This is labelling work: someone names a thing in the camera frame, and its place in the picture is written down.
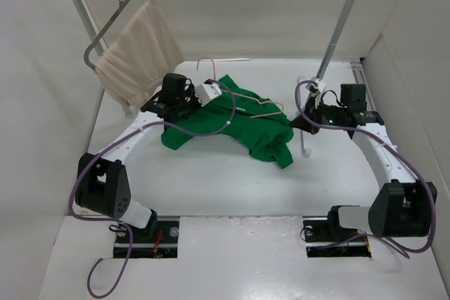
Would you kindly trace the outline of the green t shirt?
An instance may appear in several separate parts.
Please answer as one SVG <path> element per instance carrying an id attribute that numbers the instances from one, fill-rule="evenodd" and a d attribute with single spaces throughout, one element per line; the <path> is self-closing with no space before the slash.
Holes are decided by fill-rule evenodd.
<path id="1" fill-rule="evenodd" d="M 263 162 L 276 162 L 281 169 L 293 163 L 288 143 L 294 136 L 290 120 L 269 98 L 239 87 L 225 75 L 219 79 L 236 94 L 236 112 L 231 124 L 221 131 L 244 145 L 249 155 Z M 231 117 L 233 104 L 230 94 L 220 97 L 194 112 L 177 125 L 194 133 L 211 133 L 222 127 Z"/>

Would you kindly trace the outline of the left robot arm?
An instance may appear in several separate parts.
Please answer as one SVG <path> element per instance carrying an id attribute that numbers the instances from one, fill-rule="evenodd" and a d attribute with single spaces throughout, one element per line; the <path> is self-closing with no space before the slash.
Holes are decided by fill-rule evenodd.
<path id="1" fill-rule="evenodd" d="M 134 121 L 105 154 L 82 155 L 74 202 L 132 227 L 141 241 L 152 240 L 157 231 L 156 211 L 141 205 L 131 195 L 127 162 L 175 123 L 189 117 L 204 103 L 203 87 L 176 73 L 163 77 L 162 86 L 139 109 Z"/>

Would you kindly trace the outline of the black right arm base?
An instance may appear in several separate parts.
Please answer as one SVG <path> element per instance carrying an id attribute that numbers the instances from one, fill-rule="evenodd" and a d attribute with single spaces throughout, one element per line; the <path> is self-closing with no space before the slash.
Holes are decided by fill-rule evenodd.
<path id="1" fill-rule="evenodd" d="M 300 238 L 306 243 L 307 258 L 371 258 L 367 237 L 344 243 L 359 234 L 356 229 L 334 228 L 326 216 L 306 216 L 302 225 Z"/>

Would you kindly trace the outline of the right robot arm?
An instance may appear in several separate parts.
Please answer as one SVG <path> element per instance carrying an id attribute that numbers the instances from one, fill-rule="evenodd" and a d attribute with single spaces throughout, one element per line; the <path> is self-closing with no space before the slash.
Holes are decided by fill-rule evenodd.
<path id="1" fill-rule="evenodd" d="M 363 84 L 343 84 L 336 105 L 323 101 L 327 90 L 319 79 L 304 80 L 311 94 L 298 104 L 300 114 L 292 128 L 316 134 L 322 129 L 345 131 L 363 153 L 379 186 L 368 207 L 333 207 L 325 222 L 327 235 L 342 239 L 350 229 L 377 237 L 428 237 L 436 226 L 437 189 L 404 159 L 387 135 L 382 117 L 370 111 Z"/>

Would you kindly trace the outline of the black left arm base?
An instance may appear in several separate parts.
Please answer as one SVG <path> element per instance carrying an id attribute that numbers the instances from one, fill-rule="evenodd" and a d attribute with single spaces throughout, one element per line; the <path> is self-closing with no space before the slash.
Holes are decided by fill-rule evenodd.
<path id="1" fill-rule="evenodd" d="M 154 236 L 148 237 L 143 230 L 131 228 L 133 244 L 131 259 L 175 259 L 178 255 L 179 217 L 163 216 L 157 221 Z M 129 248 L 129 233 L 123 225 L 109 225 L 109 231 L 115 234 L 112 255 L 115 259 L 125 258 Z"/>

